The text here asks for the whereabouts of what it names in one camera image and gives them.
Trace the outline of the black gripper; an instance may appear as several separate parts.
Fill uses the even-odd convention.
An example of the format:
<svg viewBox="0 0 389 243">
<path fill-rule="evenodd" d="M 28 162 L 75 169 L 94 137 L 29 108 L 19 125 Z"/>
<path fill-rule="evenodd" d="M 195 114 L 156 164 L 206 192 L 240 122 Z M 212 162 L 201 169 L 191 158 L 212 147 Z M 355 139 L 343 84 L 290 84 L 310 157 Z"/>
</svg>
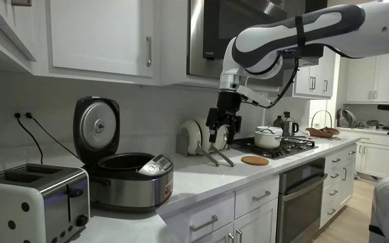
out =
<svg viewBox="0 0 389 243">
<path fill-rule="evenodd" d="M 240 131 L 241 118 L 236 115 L 240 108 L 241 96 L 237 93 L 220 92 L 217 104 L 208 111 L 206 127 L 216 131 L 222 125 L 227 125 L 227 143 L 233 142 L 235 135 Z"/>
</svg>

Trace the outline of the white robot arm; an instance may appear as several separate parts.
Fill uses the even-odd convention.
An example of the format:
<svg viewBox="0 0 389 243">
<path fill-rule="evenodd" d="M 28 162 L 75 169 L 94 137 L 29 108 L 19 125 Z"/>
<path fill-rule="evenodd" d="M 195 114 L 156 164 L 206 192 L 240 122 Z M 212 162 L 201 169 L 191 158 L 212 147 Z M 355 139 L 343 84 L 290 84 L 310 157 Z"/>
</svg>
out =
<svg viewBox="0 0 389 243">
<path fill-rule="evenodd" d="M 218 83 L 217 104 L 209 110 L 206 127 L 214 141 L 217 130 L 228 130 L 232 141 L 240 131 L 237 111 L 243 103 L 268 110 L 267 98 L 254 92 L 243 79 L 270 80 L 283 61 L 299 64 L 305 49 L 321 46 L 351 60 L 389 54 L 389 0 L 340 4 L 244 29 L 227 45 Z"/>
</svg>

